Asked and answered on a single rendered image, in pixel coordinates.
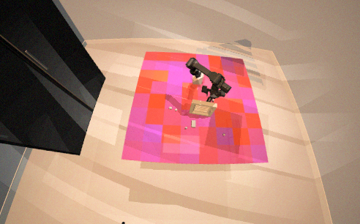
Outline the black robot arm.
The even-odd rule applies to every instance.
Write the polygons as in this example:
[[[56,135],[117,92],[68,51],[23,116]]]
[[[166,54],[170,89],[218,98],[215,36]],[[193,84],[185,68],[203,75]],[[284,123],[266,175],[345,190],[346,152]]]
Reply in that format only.
[[[214,87],[221,89],[224,93],[228,93],[232,86],[226,84],[225,77],[221,73],[212,72],[211,70],[204,67],[202,64],[198,62],[194,57],[190,57],[190,60],[186,63],[186,67],[190,69],[190,73],[194,75],[196,78],[201,76],[201,73],[209,77],[209,80],[213,84]],[[200,71],[200,72],[199,72]],[[220,97],[218,93],[218,89],[213,90],[210,89],[209,98],[216,99]]]

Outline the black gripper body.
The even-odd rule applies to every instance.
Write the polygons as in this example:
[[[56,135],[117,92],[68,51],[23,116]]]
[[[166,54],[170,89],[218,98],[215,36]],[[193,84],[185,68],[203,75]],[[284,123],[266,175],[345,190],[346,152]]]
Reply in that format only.
[[[211,89],[216,90],[218,88],[214,87],[213,84],[212,84]],[[207,86],[203,86],[201,91],[203,93],[208,93],[209,90],[210,89],[207,89]],[[221,97],[225,97],[225,93],[221,89],[220,90],[218,89],[218,93],[220,94]]]

